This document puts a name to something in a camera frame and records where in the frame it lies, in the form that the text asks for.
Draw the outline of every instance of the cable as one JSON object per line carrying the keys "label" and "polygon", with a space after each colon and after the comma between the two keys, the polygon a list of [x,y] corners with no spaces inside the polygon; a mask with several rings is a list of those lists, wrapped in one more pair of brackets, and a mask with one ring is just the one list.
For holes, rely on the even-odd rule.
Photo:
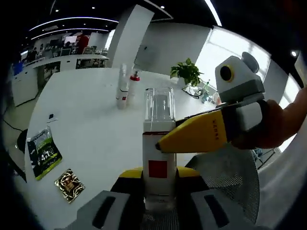
{"label": "cable", "polygon": [[15,129],[15,130],[18,130],[18,131],[23,132],[23,130],[11,126],[11,125],[10,125],[9,123],[7,123],[4,119],[3,119],[3,121],[4,121],[9,127],[11,127],[12,129]]}
{"label": "cable", "polygon": [[272,150],[273,150],[273,153],[271,154],[271,156],[269,156],[268,159],[267,159],[261,166],[259,166],[259,167],[257,168],[257,170],[259,170],[266,162],[268,162],[269,159],[271,159],[271,157],[272,157],[274,154],[276,154],[275,149],[272,149]]}
{"label": "cable", "polygon": [[2,120],[3,120],[9,127],[11,127],[12,129],[15,129],[15,130],[18,130],[18,131],[23,132],[23,130],[11,126],[8,122],[6,122],[6,120],[4,120],[4,115],[5,115],[7,109],[8,109],[8,107],[6,107],[6,109],[4,110],[4,113],[3,113],[3,115],[2,115],[2,117],[3,117]]}
{"label": "cable", "polygon": [[189,92],[187,92],[187,91],[185,91],[185,89],[187,88],[187,87],[189,87],[189,86],[185,86],[185,87],[183,87],[182,88],[182,91],[183,92],[185,92],[185,93],[187,93],[188,95],[190,95],[191,97],[193,97],[193,98],[195,98],[195,99],[199,99],[200,98],[200,96],[202,96],[203,95],[203,92],[201,92],[199,95],[193,95],[192,93],[191,93],[191,88],[189,87]]}

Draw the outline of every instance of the ceiling light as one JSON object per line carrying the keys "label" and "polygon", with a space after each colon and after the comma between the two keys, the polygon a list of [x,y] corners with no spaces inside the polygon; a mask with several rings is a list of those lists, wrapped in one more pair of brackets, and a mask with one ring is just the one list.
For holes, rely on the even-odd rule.
{"label": "ceiling light", "polygon": [[111,20],[111,19],[106,19],[106,18],[94,18],[94,17],[70,17],[70,18],[60,18],[60,19],[56,19],[56,20],[52,20],[52,21],[49,21],[49,22],[46,22],[46,23],[43,23],[43,24],[40,24],[40,25],[37,25],[33,28],[31,28],[29,31],[31,30],[34,30],[42,25],[46,25],[46,24],[49,24],[49,23],[54,23],[54,22],[57,22],[57,21],[62,21],[62,20],[68,20],[68,19],[97,19],[97,20],[103,20],[103,21],[109,21],[109,22],[114,22],[114,23],[118,23],[118,21],[115,21],[115,20]]}
{"label": "ceiling light", "polygon": [[67,30],[98,30],[98,31],[107,31],[107,32],[109,32],[108,30],[93,29],[93,28],[71,28],[71,29],[55,30],[55,31],[52,31],[52,32],[48,32],[48,33],[45,33],[45,34],[41,34],[41,35],[39,35],[39,36],[36,36],[36,37],[31,38],[31,40],[36,39],[36,38],[41,37],[41,36],[44,36],[44,35],[51,34],[51,33],[60,32],[60,31],[66,31],[66,32],[68,32]]}
{"label": "ceiling light", "polygon": [[222,26],[221,20],[210,0],[205,0],[218,26]]}
{"label": "ceiling light", "polygon": [[294,57],[296,57],[296,56],[297,56],[297,54],[296,54],[296,52],[295,52],[295,51],[292,51],[292,52],[291,52],[291,55],[292,55],[292,56],[294,56]]}
{"label": "ceiling light", "polygon": [[155,21],[162,21],[162,20],[170,20],[170,19],[174,19],[174,17],[172,15],[170,15],[168,12],[166,12],[165,10],[163,10],[160,6],[152,3],[149,0],[144,0],[145,2],[147,2],[148,4],[151,4],[152,6],[156,7],[158,10],[162,11],[163,13],[165,13],[169,18],[162,18],[162,19],[156,19],[156,20],[152,20],[152,22]]}

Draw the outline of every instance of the person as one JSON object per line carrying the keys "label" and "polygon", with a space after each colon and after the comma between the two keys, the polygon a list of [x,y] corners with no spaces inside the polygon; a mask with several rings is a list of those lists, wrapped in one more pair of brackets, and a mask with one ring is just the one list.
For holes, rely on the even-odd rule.
{"label": "person", "polygon": [[23,62],[21,61],[21,55],[19,52],[15,52],[13,54],[13,75],[17,75],[21,71],[23,71]]}
{"label": "person", "polygon": [[65,45],[64,45],[64,48],[69,48],[69,46],[71,45],[71,42],[67,42],[67,43],[65,43]]}
{"label": "person", "polygon": [[34,61],[36,56],[37,56],[37,51],[36,51],[36,47],[34,47],[34,49],[28,53],[28,56],[27,56],[28,63]]}
{"label": "person", "polygon": [[53,58],[55,58],[55,57],[58,56],[58,54],[59,54],[58,51],[59,51],[59,50],[58,50],[58,47],[57,47],[57,46],[53,46],[53,47],[51,48],[51,52],[52,52],[52,57],[53,57]]}
{"label": "person", "polygon": [[300,90],[293,103],[282,109],[276,101],[268,100],[268,117],[264,130],[238,137],[233,145],[239,149],[271,149],[280,146],[297,133],[307,114],[307,87]]}
{"label": "person", "polygon": [[89,42],[89,38],[87,35],[89,35],[89,32],[83,32],[83,34],[80,36],[79,42],[77,44],[77,54],[82,54],[84,48],[87,47]]}

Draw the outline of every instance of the green package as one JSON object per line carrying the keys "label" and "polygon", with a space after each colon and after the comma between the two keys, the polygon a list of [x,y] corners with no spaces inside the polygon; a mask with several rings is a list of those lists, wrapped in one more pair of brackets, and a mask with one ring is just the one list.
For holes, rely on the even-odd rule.
{"label": "green package", "polygon": [[53,142],[50,127],[27,139],[28,150],[34,176],[42,179],[61,160],[62,156]]}

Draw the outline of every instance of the office chair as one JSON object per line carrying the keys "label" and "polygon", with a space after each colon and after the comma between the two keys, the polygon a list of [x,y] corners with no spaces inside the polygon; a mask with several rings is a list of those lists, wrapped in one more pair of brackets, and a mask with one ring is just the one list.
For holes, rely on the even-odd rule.
{"label": "office chair", "polygon": [[27,182],[27,179],[25,177],[25,173],[13,161],[13,159],[10,156],[10,154],[7,151],[5,151],[5,150],[1,150],[0,154],[1,154],[1,157],[3,157],[3,159],[9,164],[9,166],[11,166],[18,173],[18,175],[20,175],[23,178],[23,180],[25,182]]}
{"label": "office chair", "polygon": [[27,138],[28,129],[25,129],[24,131],[19,134],[17,138],[17,148],[24,153],[25,151],[25,142]]}

